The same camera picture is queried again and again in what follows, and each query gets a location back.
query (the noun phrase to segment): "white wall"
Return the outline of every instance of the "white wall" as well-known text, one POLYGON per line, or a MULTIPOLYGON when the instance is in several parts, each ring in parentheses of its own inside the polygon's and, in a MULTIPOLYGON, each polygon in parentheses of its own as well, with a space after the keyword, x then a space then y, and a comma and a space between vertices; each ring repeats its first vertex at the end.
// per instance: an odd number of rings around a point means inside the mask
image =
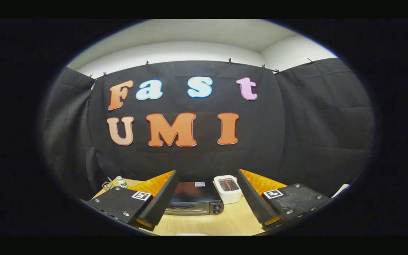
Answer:
POLYGON ((207 42, 164 42, 121 50, 88 63, 76 71, 97 78, 127 68, 149 64, 182 61, 211 60, 262 66, 264 59, 259 52, 207 42))
POLYGON ((266 68, 279 71, 309 63, 307 58, 313 61, 337 58, 326 48, 301 35, 283 39, 263 50, 261 55, 266 68))
POLYGON ((103 75, 146 64, 183 60, 211 60, 244 63, 283 71, 311 60, 335 58, 319 44, 301 35, 289 37, 266 48, 261 53, 236 46, 207 42, 164 42, 121 50, 78 68, 76 71, 97 78, 103 75))

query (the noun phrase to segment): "white paper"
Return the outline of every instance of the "white paper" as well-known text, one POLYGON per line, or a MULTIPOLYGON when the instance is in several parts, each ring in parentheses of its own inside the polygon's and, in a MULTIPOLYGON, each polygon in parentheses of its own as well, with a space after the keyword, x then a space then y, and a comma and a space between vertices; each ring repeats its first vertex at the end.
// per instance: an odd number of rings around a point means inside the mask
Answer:
POLYGON ((194 183, 195 187, 205 187, 205 182, 204 181, 196 181, 194 183))

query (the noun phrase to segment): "white ceiling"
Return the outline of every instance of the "white ceiling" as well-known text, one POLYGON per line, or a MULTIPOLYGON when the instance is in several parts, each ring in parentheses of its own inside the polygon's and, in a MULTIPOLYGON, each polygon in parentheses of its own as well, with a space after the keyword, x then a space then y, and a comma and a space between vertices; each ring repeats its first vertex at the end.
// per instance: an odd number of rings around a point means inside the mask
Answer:
POLYGON ((69 65, 78 69, 108 54, 160 42, 214 42, 261 52, 295 32, 262 19, 151 19, 88 48, 69 65))

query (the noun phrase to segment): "orange letter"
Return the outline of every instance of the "orange letter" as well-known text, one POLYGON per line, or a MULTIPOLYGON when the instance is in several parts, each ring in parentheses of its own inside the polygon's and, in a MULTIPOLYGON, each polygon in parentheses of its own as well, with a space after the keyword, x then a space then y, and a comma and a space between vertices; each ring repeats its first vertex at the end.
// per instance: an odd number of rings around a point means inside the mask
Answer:
POLYGON ((125 126, 125 138, 122 139, 118 133, 118 118, 108 118, 108 126, 110 128, 110 136, 113 142, 119 145, 130 145, 133 142, 133 133, 131 131, 131 123, 133 122, 133 117, 123 117, 121 121, 124 123, 125 126))
POLYGON ((235 137, 235 122, 239 116, 236 113, 220 113, 218 119, 221 120, 221 137, 217 143, 220 145, 229 145, 237 143, 235 137))
POLYGON ((196 114, 181 113, 177 115, 172 126, 169 125, 163 114, 149 114, 146 119, 151 123, 151 140, 148 143, 150 146, 163 146, 160 135, 166 144, 171 146, 177 134, 177 146, 193 147, 196 145, 196 141, 193 139, 193 121, 196 119, 196 114))
POLYGON ((133 81, 126 81, 119 85, 112 86, 110 88, 110 106, 108 106, 108 111, 117 109, 123 105, 123 102, 120 101, 120 97, 124 100, 128 94, 128 87, 133 87, 133 81))

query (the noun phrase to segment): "pink letter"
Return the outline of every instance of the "pink letter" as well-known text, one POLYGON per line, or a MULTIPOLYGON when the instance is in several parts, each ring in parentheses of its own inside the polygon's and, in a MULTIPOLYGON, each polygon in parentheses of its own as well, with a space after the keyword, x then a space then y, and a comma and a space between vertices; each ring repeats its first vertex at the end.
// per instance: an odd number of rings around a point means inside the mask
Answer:
POLYGON ((250 81, 250 78, 245 77, 236 81, 237 84, 240 84, 240 93, 242 97, 246 100, 256 100, 257 94, 251 92, 251 87, 256 87, 256 83, 250 81))

